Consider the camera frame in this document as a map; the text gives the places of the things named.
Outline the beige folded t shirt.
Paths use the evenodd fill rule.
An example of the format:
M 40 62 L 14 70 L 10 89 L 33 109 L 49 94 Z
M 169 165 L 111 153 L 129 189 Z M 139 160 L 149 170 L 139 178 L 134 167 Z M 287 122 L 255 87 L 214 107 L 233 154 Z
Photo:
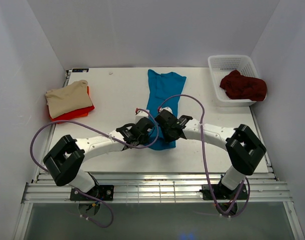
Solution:
M 87 92 L 86 80 L 75 81 L 65 87 L 51 89 L 46 92 L 45 98 L 52 119 L 75 110 L 93 106 L 93 102 Z

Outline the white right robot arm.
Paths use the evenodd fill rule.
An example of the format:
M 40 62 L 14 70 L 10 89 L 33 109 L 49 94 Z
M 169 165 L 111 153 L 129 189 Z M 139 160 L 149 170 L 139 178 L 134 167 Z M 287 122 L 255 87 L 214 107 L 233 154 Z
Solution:
M 201 124 L 191 116 L 182 115 L 177 118 L 166 109 L 155 117 L 155 121 L 168 143 L 178 139 L 204 140 L 206 144 L 227 152 L 231 166 L 219 183 L 212 186 L 215 196 L 219 199 L 229 199 L 236 194 L 242 180 L 254 173 L 267 152 L 257 135 L 245 124 L 236 128 Z

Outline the dark red t shirt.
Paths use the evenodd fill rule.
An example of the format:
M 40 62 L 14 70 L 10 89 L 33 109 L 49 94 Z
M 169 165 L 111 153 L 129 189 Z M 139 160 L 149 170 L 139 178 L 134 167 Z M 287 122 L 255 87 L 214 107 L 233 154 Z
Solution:
M 238 70 L 233 70 L 226 75 L 219 86 L 232 100 L 261 102 L 265 100 L 268 91 L 264 80 L 241 75 Z

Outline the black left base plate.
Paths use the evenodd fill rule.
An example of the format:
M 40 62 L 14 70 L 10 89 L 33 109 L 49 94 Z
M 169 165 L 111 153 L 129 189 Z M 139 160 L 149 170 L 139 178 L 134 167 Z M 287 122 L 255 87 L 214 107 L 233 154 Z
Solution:
M 89 192 L 86 194 L 92 196 L 94 198 L 100 199 L 102 201 L 112 201 L 114 199 L 114 185 L 99 185 L 93 187 Z M 83 194 L 79 193 L 77 190 L 72 189 L 70 192 L 69 199 L 71 201 L 91 201 L 93 198 L 84 196 Z

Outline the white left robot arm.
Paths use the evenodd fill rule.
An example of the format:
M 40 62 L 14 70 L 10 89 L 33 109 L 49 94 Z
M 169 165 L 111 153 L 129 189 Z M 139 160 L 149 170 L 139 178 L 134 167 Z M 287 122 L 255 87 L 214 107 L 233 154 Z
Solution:
M 97 156 L 147 145 L 154 126 L 149 118 L 143 117 L 137 123 L 125 124 L 108 135 L 74 139 L 68 134 L 52 147 L 43 163 L 57 186 L 77 188 L 86 199 L 93 200 L 98 196 L 99 184 L 90 173 L 81 169 L 82 164 Z

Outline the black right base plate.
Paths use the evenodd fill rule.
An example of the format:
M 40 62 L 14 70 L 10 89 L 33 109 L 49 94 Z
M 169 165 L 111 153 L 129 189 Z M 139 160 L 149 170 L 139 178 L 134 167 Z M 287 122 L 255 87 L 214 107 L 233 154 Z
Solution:
M 211 187 L 213 189 L 213 193 L 217 200 L 233 200 L 235 195 L 238 192 L 238 189 L 241 184 L 237 186 L 236 189 L 230 190 L 229 188 L 225 187 L 224 185 L 220 184 L 212 184 Z M 203 184 L 201 189 L 199 190 L 202 193 L 203 200 L 213 200 L 211 195 L 211 191 L 208 184 Z M 246 185 L 243 183 L 241 190 L 238 194 L 237 200 L 246 200 L 248 197 L 248 191 Z

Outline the blue t shirt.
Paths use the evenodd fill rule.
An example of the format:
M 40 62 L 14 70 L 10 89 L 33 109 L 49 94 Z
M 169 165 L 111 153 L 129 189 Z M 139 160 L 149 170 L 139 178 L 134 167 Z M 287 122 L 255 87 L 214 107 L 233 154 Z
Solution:
M 152 69 L 147 72 L 148 86 L 149 86 L 149 98 L 146 109 L 155 118 L 158 115 L 158 107 L 167 98 L 180 95 L 186 83 L 186 76 L 181 76 L 175 72 L 169 73 L 157 73 Z M 180 97 L 174 97 L 166 102 L 166 107 L 170 107 L 172 114 L 178 116 L 178 104 Z M 159 135 L 157 141 L 149 148 L 155 151 L 162 151 L 167 149 L 173 149 L 176 147 L 176 142 L 167 143 L 164 140 L 161 128 L 159 129 Z

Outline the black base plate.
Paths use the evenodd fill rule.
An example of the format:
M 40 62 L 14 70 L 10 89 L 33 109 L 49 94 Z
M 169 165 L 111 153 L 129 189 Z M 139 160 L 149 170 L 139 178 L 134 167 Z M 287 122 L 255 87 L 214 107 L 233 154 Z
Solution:
M 94 198 L 100 199 L 102 201 L 112 201 L 114 199 L 114 185 L 99 185 L 93 187 L 89 192 L 86 194 L 92 196 Z M 77 190 L 72 189 L 70 192 L 69 199 L 71 201 L 91 201 L 93 198 L 84 196 L 83 194 L 79 193 Z
M 238 189 L 241 184 L 237 186 L 236 189 L 230 190 L 229 188 L 225 187 L 224 185 L 220 184 L 212 184 L 211 187 L 213 189 L 213 193 L 217 200 L 233 200 L 235 195 L 238 192 Z M 208 184 L 203 184 L 201 189 L 199 190 L 202 193 L 203 200 L 213 200 L 211 195 L 211 191 Z M 248 191 L 246 185 L 243 183 L 241 190 L 238 194 L 237 200 L 246 200 L 248 197 Z

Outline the white plastic basket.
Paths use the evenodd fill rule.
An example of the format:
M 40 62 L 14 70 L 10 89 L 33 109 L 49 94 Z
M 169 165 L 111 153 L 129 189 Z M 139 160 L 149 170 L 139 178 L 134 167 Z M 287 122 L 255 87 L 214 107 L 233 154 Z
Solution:
M 266 99 L 267 85 L 249 56 L 213 55 L 207 61 L 218 106 L 248 107 Z

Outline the orange folded t shirt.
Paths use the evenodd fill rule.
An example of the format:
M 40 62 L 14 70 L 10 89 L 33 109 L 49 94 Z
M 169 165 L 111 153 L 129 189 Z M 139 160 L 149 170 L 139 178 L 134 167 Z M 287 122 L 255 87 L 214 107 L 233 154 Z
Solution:
M 87 87 L 87 93 L 90 97 L 90 88 L 89 86 Z M 74 110 L 71 111 L 69 113 L 65 113 L 55 119 L 50 117 L 50 113 L 48 111 L 49 117 L 51 119 L 51 121 L 57 121 L 57 120 L 72 120 L 72 119 L 76 119 L 76 118 L 81 118 L 81 117 L 86 117 L 88 116 L 89 112 L 93 111 L 95 109 L 95 106 L 93 104 L 92 107 L 86 107 L 86 108 L 82 108 L 82 109 L 78 109 L 78 110 Z

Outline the aluminium rail frame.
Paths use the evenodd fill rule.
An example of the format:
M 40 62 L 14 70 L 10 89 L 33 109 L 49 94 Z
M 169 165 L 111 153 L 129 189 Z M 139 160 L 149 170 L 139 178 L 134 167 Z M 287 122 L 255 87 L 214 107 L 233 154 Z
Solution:
M 207 182 L 206 176 L 201 173 L 95 172 L 93 176 L 102 185 L 114 186 L 114 204 L 202 203 L 200 190 Z M 271 169 L 268 173 L 255 173 L 248 179 L 250 202 L 281 202 L 294 238 L 303 240 L 305 237 L 287 183 L 279 181 Z M 70 187 L 58 187 L 49 174 L 39 173 L 24 188 L 15 239 L 23 239 L 34 203 L 69 203 L 70 193 Z

